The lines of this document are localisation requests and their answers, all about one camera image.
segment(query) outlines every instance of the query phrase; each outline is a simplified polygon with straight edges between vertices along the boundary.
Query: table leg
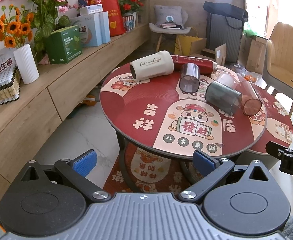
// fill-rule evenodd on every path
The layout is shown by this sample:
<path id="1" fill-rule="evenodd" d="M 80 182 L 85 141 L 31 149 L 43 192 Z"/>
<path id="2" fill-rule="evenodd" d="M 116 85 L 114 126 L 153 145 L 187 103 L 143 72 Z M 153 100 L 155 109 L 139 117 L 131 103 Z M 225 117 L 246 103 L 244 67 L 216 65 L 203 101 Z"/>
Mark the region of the table leg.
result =
<path id="1" fill-rule="evenodd" d="M 119 143 L 119 147 L 120 147 L 119 166 L 120 166 L 120 171 L 121 171 L 122 177 L 123 177 L 125 183 L 128 185 L 128 187 L 133 192 L 142 192 L 141 189 L 139 187 L 137 187 L 137 185 L 135 185 L 135 183 L 130 178 L 128 171 L 126 169 L 126 166 L 125 166 L 125 150 L 127 147 L 127 142 L 125 141 L 125 139 L 123 138 L 123 136 L 120 133 L 118 133 L 118 132 L 116 132 L 116 133 L 117 133 L 118 143 Z"/>
<path id="2" fill-rule="evenodd" d="M 183 162 L 183 161 L 180 161 L 179 163 L 180 163 L 181 171 L 182 171 L 183 175 L 186 177 L 187 181 L 191 185 L 195 184 L 197 181 L 192 177 L 191 172 L 187 168 L 187 163 Z"/>

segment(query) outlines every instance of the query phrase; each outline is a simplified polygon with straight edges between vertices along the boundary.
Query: red gift bag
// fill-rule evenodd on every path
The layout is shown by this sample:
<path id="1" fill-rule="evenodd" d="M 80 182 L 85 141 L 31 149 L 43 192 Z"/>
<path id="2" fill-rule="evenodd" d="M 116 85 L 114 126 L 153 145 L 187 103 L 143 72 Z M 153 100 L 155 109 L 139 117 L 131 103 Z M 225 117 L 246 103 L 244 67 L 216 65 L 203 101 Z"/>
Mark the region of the red gift bag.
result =
<path id="1" fill-rule="evenodd" d="M 113 37 L 125 33 L 118 0 L 101 0 L 101 4 L 103 11 L 108 12 L 110 36 Z"/>

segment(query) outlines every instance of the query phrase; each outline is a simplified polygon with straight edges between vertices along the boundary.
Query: gray cushion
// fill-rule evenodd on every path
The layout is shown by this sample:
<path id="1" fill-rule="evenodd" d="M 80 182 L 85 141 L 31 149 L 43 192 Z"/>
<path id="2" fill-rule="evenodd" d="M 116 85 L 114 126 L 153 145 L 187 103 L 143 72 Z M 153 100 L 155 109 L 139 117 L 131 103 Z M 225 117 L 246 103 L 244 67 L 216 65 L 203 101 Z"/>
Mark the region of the gray cushion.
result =
<path id="1" fill-rule="evenodd" d="M 181 6 L 154 5 L 154 13 L 156 25 L 158 26 L 165 22 L 173 21 L 183 27 Z"/>

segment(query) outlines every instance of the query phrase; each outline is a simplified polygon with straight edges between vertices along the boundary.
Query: cartoon character print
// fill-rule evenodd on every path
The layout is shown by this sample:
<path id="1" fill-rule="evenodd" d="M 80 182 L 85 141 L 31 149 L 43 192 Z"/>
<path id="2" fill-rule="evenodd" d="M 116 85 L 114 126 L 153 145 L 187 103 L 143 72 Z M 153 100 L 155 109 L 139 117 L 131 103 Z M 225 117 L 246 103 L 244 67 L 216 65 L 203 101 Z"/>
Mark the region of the cartoon character print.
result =
<path id="1" fill-rule="evenodd" d="M 263 113 L 263 110 L 261 109 L 260 112 L 256 115 L 249 116 L 250 122 L 252 124 L 259 124 L 259 125 L 265 125 L 265 118 L 266 114 Z"/>
<path id="2" fill-rule="evenodd" d="M 273 108 L 278 111 L 279 114 L 282 114 L 283 116 L 286 116 L 288 112 L 284 109 L 284 107 L 279 102 L 274 102 L 275 106 L 273 105 Z"/>
<path id="3" fill-rule="evenodd" d="M 188 104 L 185 107 L 177 106 L 176 109 L 183 112 L 178 120 L 173 121 L 168 127 L 170 131 L 197 135 L 208 140 L 213 139 L 212 128 L 204 124 L 208 121 L 208 117 L 214 116 L 212 113 L 207 113 L 204 107 L 196 104 Z"/>
<path id="4" fill-rule="evenodd" d="M 210 85 L 210 83 L 206 80 L 206 79 L 200 79 L 200 85 L 199 85 L 199 89 L 198 89 L 198 93 L 199 96 L 202 98 L 205 98 L 205 92 L 206 89 L 208 88 L 208 85 Z M 196 97 L 198 94 L 197 93 L 191 93 L 192 96 Z"/>
<path id="5" fill-rule="evenodd" d="M 116 81 L 111 85 L 113 89 L 119 89 L 122 91 L 129 91 L 131 88 L 140 84 L 140 81 L 135 81 L 132 75 L 128 75 L 125 78 L 117 77 L 119 81 Z"/>

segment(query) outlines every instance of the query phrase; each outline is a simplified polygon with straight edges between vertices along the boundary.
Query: white chair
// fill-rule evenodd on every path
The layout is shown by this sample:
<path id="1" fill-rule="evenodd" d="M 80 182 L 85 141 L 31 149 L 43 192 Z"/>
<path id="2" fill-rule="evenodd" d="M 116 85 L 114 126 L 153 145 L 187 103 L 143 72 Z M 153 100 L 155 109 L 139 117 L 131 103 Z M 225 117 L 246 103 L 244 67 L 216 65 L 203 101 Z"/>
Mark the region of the white chair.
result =
<path id="1" fill-rule="evenodd" d="M 188 14 L 184 9 L 182 9 L 182 23 L 183 23 L 183 25 L 186 23 L 187 19 L 188 19 Z M 157 25 L 155 25 L 153 23 L 149 23 L 149 27 L 150 27 L 150 30 L 152 32 L 161 34 L 160 37 L 159 37 L 158 45 L 156 46 L 155 52 L 159 51 L 163 34 L 174 34 L 174 35 L 177 35 L 177 44 L 179 46 L 179 51 L 182 54 L 182 47 L 181 47 L 181 43 L 180 43 L 180 39 L 179 39 L 178 35 L 186 35 L 186 34 L 188 34 L 190 32 L 190 30 L 191 30 L 191 27 L 187 27 L 187 28 L 184 28 L 184 29 L 176 29 L 176 30 L 163 29 L 163 28 L 160 28 L 160 27 L 158 27 Z"/>

